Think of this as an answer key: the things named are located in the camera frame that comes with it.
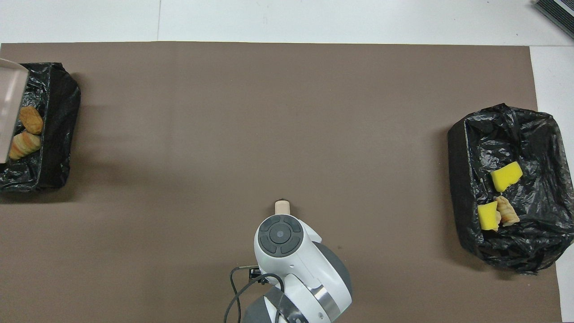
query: beige cylindrical tip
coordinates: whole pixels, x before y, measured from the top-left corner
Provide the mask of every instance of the beige cylindrical tip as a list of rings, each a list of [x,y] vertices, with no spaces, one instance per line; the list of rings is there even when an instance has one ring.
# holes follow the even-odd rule
[[[289,201],[281,199],[275,202],[275,214],[291,215],[291,207],[289,206]]]

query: white floor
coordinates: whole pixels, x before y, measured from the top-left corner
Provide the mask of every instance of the white floor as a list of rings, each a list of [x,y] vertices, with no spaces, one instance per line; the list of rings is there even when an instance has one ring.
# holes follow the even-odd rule
[[[0,43],[158,40],[531,46],[538,108],[574,164],[574,40],[530,0],[0,1]],[[574,321],[574,247],[556,264]]]

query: beige plastic tray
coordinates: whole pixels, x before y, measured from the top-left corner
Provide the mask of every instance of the beige plastic tray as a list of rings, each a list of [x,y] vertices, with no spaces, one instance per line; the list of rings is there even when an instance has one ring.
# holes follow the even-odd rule
[[[0,59],[0,163],[6,163],[14,126],[20,110],[28,70],[20,64]]]

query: yellow block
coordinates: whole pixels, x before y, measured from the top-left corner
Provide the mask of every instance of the yellow block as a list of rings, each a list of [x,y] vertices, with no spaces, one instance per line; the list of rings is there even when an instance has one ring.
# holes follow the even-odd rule
[[[478,220],[481,229],[498,231],[500,219],[497,220],[497,204],[498,202],[494,201],[478,206]]]
[[[510,185],[518,182],[522,176],[522,169],[516,161],[513,161],[499,170],[490,172],[490,176],[492,176],[494,188],[499,192],[504,192]]]

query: gray circular joint cap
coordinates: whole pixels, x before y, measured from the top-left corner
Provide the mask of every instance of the gray circular joint cap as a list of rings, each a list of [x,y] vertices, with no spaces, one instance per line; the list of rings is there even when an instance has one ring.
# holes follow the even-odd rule
[[[303,241],[303,230],[299,221],[287,214],[269,217],[259,226],[257,233],[261,250],[272,257],[291,255]]]

